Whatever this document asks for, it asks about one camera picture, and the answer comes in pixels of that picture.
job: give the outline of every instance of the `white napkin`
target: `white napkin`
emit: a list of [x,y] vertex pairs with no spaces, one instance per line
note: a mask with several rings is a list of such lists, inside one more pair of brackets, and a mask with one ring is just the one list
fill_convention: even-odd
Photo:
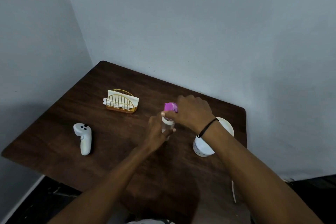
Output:
[[117,92],[117,91],[112,91],[112,90],[108,90],[107,91],[107,97],[111,96],[111,95],[119,95],[119,96],[115,96],[112,98],[110,98],[112,101],[110,100],[107,100],[107,98],[103,98],[103,104],[106,105],[106,100],[107,100],[107,106],[112,106],[112,107],[115,107],[115,108],[124,108],[126,110],[132,108],[132,105],[130,105],[130,103],[128,102],[127,104],[127,99],[129,99],[132,104],[134,105],[134,107],[137,107],[138,106],[138,103],[139,103],[139,99],[136,98],[136,97],[133,97],[133,96],[129,96],[129,95],[126,95],[126,94],[122,94],[120,92]]

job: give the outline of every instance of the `gold wire napkin holder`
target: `gold wire napkin holder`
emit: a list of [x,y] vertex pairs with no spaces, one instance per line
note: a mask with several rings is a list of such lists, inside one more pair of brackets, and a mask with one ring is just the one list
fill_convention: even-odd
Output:
[[[126,90],[115,89],[113,91],[134,97],[131,93],[127,92]],[[137,110],[137,107],[134,107],[131,100],[119,94],[113,94],[107,97],[106,108],[109,110],[113,110],[117,112],[125,112],[125,113],[134,113]]]

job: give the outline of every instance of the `hand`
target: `hand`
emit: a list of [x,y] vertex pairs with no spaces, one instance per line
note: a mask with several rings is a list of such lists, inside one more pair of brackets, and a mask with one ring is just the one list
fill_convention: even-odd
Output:
[[200,97],[195,98],[193,95],[179,96],[177,98],[177,109],[178,113],[163,111],[161,115],[190,128],[196,134],[199,134],[215,118],[208,102]]
[[141,145],[141,147],[149,151],[149,153],[156,151],[166,141],[166,138],[176,131],[176,128],[173,128],[167,129],[162,133],[161,122],[161,113],[149,118],[145,140]]

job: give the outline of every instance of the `paper cup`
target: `paper cup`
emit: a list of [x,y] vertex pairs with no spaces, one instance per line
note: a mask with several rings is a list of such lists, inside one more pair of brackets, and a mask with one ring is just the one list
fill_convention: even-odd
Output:
[[[221,118],[221,117],[216,117],[220,124],[232,135],[234,136],[235,135],[235,132],[233,130],[233,127],[231,126],[231,124]],[[212,154],[214,154],[215,152],[213,151],[213,149],[211,149],[211,147],[206,143],[204,142],[204,140],[200,137],[196,137],[194,142],[192,143],[192,148],[194,150],[194,152],[199,155],[200,157],[207,157],[207,156],[210,156]]]

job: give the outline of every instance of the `wooden table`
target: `wooden table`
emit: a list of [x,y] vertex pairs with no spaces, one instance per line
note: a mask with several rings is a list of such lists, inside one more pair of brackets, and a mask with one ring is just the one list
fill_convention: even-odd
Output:
[[[134,114],[107,110],[107,90],[124,89],[140,99]],[[246,114],[225,103],[174,84],[101,61],[66,92],[2,155],[80,191],[92,186],[142,140],[147,121],[178,95],[200,96],[215,116],[228,120],[235,138],[246,146]],[[92,150],[80,153],[75,123],[92,128]],[[195,134],[176,125],[172,135],[137,170],[121,202],[145,217],[176,223],[248,223],[242,201],[233,203],[230,178],[216,155],[197,156]]]

